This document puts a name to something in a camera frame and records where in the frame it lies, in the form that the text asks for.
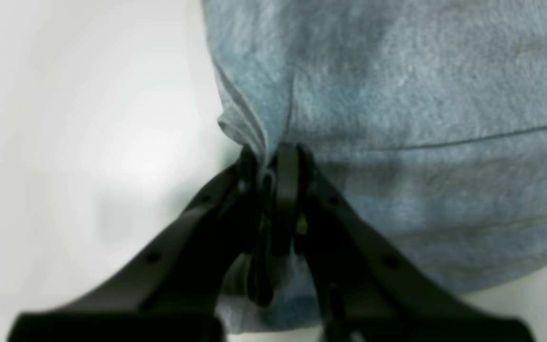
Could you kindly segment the left gripper black right finger own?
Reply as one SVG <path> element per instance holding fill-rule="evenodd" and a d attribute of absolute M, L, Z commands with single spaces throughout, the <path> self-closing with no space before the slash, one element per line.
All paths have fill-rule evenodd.
<path fill-rule="evenodd" d="M 303 255 L 322 342 L 531 342 L 526 325 L 475 309 L 437 286 L 356 214 L 304 145 L 272 160 L 271 252 Z"/>

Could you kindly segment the left gripper black left finger own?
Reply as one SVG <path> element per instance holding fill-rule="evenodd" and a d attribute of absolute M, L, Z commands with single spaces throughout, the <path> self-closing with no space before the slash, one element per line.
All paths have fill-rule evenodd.
<path fill-rule="evenodd" d="M 271 303 L 267 228 L 274 168 L 249 148 L 209 181 L 179 218 L 102 285 L 59 308 L 22 313 L 10 342 L 223 342 L 215 316 L 222 281 L 242 253 L 243 282 L 259 306 Z"/>

